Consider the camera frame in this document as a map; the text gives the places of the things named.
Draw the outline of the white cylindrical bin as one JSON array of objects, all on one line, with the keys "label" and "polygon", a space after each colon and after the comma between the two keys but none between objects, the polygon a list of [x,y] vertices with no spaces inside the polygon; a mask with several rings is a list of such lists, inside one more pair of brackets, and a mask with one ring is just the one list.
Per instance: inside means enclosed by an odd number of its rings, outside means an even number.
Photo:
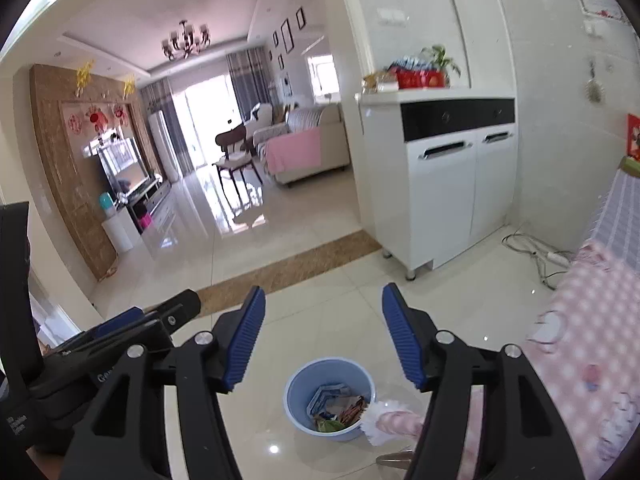
[{"label": "white cylindrical bin", "polygon": [[120,256],[129,252],[140,240],[140,234],[126,208],[119,209],[114,216],[103,221],[102,226]]}]

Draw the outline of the pink blanket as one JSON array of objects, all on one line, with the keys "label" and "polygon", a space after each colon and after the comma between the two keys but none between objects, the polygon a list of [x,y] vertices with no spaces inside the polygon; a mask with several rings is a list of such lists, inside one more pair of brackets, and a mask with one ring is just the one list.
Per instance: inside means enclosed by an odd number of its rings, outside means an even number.
[{"label": "pink blanket", "polygon": [[321,165],[319,127],[275,136],[265,145],[266,167],[270,174],[317,168]]}]

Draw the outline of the television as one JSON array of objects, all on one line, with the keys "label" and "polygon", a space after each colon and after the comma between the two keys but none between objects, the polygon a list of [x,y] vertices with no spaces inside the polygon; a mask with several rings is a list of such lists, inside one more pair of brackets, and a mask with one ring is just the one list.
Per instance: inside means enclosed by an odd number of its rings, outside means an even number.
[{"label": "television", "polygon": [[133,138],[103,144],[98,148],[98,156],[118,197],[129,198],[149,181],[149,171]]}]

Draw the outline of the white sideboard cabinet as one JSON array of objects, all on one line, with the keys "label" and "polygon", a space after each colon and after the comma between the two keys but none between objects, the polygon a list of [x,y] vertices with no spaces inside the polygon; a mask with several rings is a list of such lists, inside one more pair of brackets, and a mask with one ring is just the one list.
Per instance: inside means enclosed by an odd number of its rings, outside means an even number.
[{"label": "white sideboard cabinet", "polygon": [[375,238],[412,281],[502,228],[518,164],[511,90],[361,93]]}]

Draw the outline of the dark wooden chair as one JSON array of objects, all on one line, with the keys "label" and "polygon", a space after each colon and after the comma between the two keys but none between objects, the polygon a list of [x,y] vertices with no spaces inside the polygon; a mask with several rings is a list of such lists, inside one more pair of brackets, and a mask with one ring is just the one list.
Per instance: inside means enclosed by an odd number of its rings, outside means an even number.
[{"label": "dark wooden chair", "polygon": [[218,133],[215,136],[215,144],[221,149],[221,158],[213,163],[216,168],[218,177],[222,180],[222,173],[225,171],[238,197],[241,197],[238,185],[236,184],[234,174],[238,172],[243,183],[246,183],[244,169],[250,168],[260,184],[263,184],[255,162],[252,151],[248,147],[247,131],[244,124],[238,125],[226,132]]}]

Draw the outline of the beige sofa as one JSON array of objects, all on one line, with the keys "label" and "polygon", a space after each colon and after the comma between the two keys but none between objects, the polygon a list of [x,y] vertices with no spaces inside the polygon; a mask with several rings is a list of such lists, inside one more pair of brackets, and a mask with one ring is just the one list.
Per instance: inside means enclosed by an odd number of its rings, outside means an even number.
[{"label": "beige sofa", "polygon": [[265,172],[280,185],[350,165],[338,104],[297,107],[285,122],[256,130],[252,143]]}]

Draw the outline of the pink and purple checkered tablecloth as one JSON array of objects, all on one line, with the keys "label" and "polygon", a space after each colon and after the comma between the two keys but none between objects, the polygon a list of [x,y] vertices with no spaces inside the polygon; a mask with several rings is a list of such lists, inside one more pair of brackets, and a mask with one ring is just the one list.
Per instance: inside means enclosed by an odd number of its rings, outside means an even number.
[{"label": "pink and purple checkered tablecloth", "polygon": [[[588,237],[519,346],[560,413],[584,475],[639,474],[639,180],[619,171]],[[483,389],[472,389],[461,474],[476,479]],[[409,438],[425,416],[395,401],[372,403],[361,427],[382,445]]]}]

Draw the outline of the wooden table leg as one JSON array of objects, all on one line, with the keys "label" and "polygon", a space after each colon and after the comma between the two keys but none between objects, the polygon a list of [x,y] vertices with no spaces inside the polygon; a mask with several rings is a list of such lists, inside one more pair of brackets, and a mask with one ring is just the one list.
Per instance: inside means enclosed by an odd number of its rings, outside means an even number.
[{"label": "wooden table leg", "polygon": [[413,452],[405,450],[396,453],[380,455],[376,458],[375,463],[381,467],[388,467],[399,470],[408,470],[413,459]]}]

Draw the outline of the red gift box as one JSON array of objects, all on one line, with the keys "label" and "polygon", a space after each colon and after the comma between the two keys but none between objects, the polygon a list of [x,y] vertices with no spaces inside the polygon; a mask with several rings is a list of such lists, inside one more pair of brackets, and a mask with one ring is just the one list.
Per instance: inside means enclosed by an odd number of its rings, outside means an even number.
[{"label": "red gift box", "polygon": [[396,70],[400,90],[446,88],[446,76],[439,70]]}]

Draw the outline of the blue white plastic bag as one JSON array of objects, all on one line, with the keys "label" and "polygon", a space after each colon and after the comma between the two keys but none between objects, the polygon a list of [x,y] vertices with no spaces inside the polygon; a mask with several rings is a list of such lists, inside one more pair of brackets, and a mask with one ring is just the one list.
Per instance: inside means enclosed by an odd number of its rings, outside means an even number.
[{"label": "blue white plastic bag", "polygon": [[326,406],[330,401],[347,398],[352,395],[352,389],[345,384],[323,385],[311,396],[306,407],[309,417],[326,413]]}]

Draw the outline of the light blue plastic bucket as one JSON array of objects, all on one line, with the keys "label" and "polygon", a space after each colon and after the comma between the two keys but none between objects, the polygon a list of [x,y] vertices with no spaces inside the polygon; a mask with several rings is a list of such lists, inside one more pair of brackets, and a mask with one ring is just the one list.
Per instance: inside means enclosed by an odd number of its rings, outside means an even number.
[{"label": "light blue plastic bucket", "polygon": [[[345,384],[352,395],[330,401],[326,413],[309,417],[306,407],[323,385]],[[311,361],[294,373],[284,389],[283,406],[292,425],[311,437],[344,442],[362,435],[360,418],[376,398],[371,375],[358,363],[344,358]]]}]

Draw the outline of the black chandelier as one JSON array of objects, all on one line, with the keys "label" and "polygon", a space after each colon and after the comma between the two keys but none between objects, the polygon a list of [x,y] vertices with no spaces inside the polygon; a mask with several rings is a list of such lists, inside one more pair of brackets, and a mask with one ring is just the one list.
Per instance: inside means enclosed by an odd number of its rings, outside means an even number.
[{"label": "black chandelier", "polygon": [[206,24],[195,29],[188,20],[179,22],[179,30],[174,30],[162,41],[162,52],[168,61],[190,58],[198,55],[210,45],[210,31]]}]

